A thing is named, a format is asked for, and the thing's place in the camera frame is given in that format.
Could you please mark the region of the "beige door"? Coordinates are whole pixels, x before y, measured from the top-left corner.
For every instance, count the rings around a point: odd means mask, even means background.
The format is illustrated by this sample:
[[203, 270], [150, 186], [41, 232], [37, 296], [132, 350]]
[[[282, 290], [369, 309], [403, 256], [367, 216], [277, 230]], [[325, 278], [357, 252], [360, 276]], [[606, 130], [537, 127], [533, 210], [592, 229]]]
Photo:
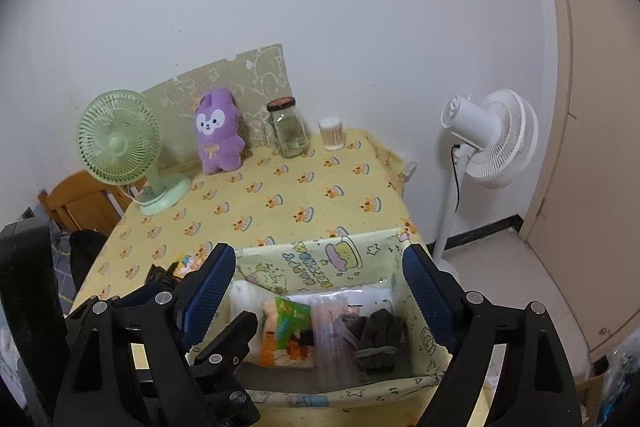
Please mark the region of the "beige door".
[[639, 0], [554, 0], [551, 130], [521, 231], [590, 358], [639, 325]]

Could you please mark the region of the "beige patterned wall board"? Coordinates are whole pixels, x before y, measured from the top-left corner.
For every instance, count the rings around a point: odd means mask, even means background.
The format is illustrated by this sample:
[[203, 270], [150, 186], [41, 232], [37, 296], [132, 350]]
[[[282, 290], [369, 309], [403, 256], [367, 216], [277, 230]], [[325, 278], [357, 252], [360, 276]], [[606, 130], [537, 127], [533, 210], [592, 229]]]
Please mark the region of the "beige patterned wall board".
[[268, 102], [290, 96], [283, 46], [280, 43], [238, 54], [172, 77], [145, 90], [160, 124], [163, 168], [198, 159], [195, 111], [208, 91], [227, 88], [240, 110], [240, 135], [247, 146], [259, 146]]

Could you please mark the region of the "dark grey gloves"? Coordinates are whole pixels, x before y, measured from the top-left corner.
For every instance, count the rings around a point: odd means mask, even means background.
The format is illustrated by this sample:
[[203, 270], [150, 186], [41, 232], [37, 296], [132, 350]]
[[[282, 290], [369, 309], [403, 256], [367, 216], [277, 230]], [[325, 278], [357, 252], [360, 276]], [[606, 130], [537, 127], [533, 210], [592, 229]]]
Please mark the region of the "dark grey gloves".
[[342, 314], [334, 325], [361, 372], [393, 372], [405, 343], [406, 322], [402, 317], [378, 309], [366, 317]]

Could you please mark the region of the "white standing fan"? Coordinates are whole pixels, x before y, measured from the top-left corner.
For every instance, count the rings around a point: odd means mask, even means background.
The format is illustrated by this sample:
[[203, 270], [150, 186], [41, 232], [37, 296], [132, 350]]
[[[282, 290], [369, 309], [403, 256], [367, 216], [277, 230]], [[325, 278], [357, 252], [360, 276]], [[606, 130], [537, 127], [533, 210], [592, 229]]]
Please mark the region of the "white standing fan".
[[538, 143], [533, 107], [510, 89], [491, 92], [478, 103], [454, 96], [442, 110], [440, 124], [458, 142], [449, 153], [451, 176], [432, 252], [438, 265], [464, 181], [471, 179], [488, 188], [509, 185], [532, 161]]

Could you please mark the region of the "wooden bed headboard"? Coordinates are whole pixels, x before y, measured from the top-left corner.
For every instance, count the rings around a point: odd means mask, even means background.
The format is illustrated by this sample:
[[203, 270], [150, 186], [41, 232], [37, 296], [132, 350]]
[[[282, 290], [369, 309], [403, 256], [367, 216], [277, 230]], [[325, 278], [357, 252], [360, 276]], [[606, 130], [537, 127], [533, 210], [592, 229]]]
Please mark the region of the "wooden bed headboard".
[[40, 190], [38, 200], [62, 230], [92, 230], [108, 237], [117, 227], [132, 199], [122, 186], [105, 184], [87, 170], [77, 171], [50, 192]]

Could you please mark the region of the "black plastic bag roll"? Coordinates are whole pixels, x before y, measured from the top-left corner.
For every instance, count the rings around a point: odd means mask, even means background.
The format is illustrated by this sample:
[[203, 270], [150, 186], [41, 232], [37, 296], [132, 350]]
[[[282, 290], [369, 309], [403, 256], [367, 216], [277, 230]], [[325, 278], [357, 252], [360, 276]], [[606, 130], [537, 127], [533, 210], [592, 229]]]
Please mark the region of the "black plastic bag roll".
[[160, 284], [174, 289], [181, 282], [181, 277], [178, 277], [176, 273], [177, 268], [177, 262], [172, 262], [168, 268], [163, 268], [160, 265], [151, 265], [148, 273], [146, 273], [144, 283], [145, 285]]

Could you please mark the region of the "green orange tissue box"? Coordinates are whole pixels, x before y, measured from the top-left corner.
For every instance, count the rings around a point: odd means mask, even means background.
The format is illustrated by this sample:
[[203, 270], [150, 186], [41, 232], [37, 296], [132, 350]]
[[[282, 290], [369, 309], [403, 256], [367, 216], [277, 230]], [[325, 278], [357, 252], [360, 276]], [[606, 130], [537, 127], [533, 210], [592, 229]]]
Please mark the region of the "green orange tissue box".
[[310, 306], [274, 297], [262, 305], [262, 313], [264, 323], [259, 365], [289, 369], [315, 367], [316, 349]]

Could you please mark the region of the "green desk fan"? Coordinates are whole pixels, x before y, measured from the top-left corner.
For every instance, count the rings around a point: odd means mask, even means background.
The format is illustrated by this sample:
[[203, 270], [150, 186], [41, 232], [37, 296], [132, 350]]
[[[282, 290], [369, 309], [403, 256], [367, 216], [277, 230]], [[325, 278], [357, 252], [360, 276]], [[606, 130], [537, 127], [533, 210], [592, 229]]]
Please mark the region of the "green desk fan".
[[112, 90], [97, 96], [79, 119], [76, 140], [79, 157], [93, 178], [122, 191], [142, 184], [130, 198], [145, 216], [174, 207], [190, 190], [191, 179], [185, 174], [160, 174], [160, 124], [138, 92]]

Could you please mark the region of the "yellow cake pattern tablecloth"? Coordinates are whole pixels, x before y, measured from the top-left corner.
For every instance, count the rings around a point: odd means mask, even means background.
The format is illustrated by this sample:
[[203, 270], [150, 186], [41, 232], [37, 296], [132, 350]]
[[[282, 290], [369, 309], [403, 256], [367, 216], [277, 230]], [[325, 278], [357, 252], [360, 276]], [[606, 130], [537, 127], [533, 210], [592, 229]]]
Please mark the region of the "yellow cake pattern tablecloth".
[[[402, 199], [401, 160], [366, 132], [348, 132], [343, 150], [320, 141], [293, 159], [252, 150], [239, 170], [194, 176], [177, 205], [146, 217], [130, 206], [93, 263], [78, 299], [125, 296], [151, 265], [209, 254], [219, 243], [240, 249], [399, 230], [419, 233]], [[412, 426], [437, 387], [367, 407], [264, 407], [267, 426]]]

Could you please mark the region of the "patterned fabric storage box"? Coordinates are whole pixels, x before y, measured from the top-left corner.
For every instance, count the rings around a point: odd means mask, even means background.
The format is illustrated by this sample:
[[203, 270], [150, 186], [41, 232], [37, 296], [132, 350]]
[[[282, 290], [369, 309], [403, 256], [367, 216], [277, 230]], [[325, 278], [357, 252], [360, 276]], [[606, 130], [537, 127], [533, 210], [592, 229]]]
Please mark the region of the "patterned fabric storage box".
[[236, 375], [264, 407], [367, 407], [435, 388], [449, 357], [402, 274], [409, 244], [386, 230], [240, 249], [204, 340], [256, 315]]

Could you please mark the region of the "cotton swab container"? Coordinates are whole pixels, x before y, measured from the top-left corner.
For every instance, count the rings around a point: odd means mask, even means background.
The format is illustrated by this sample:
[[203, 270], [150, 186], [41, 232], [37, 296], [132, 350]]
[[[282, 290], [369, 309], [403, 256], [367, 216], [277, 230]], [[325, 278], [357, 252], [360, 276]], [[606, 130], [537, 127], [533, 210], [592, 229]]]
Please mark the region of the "cotton swab container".
[[326, 117], [318, 122], [323, 147], [333, 152], [341, 150], [346, 143], [343, 123], [338, 117]]

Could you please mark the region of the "clear plastic straw pack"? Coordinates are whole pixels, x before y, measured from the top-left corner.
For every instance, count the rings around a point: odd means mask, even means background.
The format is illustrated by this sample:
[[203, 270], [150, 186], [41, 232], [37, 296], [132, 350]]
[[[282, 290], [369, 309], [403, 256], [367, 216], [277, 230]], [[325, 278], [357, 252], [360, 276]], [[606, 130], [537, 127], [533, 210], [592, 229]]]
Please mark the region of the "clear plastic straw pack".
[[360, 373], [345, 341], [337, 334], [334, 322], [348, 314], [342, 295], [318, 295], [310, 299], [314, 349], [319, 388], [331, 392], [356, 387]]

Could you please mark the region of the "purple plush rabbit toy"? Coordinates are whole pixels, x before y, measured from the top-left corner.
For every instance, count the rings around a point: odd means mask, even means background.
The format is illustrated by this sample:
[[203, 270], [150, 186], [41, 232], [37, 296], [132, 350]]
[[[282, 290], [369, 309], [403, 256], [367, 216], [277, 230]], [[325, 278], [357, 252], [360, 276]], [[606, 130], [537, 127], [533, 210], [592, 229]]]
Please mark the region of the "purple plush rabbit toy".
[[239, 127], [240, 111], [228, 88], [217, 88], [202, 96], [195, 109], [195, 131], [205, 174], [240, 168], [245, 142]]

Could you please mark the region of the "glass jar with dark lid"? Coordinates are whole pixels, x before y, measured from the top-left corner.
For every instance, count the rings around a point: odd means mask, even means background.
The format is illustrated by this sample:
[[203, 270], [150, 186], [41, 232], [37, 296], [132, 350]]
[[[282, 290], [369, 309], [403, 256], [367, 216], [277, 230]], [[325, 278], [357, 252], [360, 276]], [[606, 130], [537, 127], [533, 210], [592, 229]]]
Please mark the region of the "glass jar with dark lid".
[[302, 156], [309, 139], [294, 96], [276, 98], [267, 103], [267, 117], [262, 123], [265, 143], [283, 158]]

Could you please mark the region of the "black cloth on bed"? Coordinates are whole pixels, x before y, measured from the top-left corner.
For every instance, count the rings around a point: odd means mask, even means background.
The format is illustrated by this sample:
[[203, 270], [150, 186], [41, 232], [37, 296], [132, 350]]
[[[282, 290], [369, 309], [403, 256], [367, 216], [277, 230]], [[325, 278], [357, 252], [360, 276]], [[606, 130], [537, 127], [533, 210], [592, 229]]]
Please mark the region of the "black cloth on bed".
[[94, 230], [79, 230], [70, 234], [70, 273], [76, 291], [80, 291], [106, 241], [105, 235]]

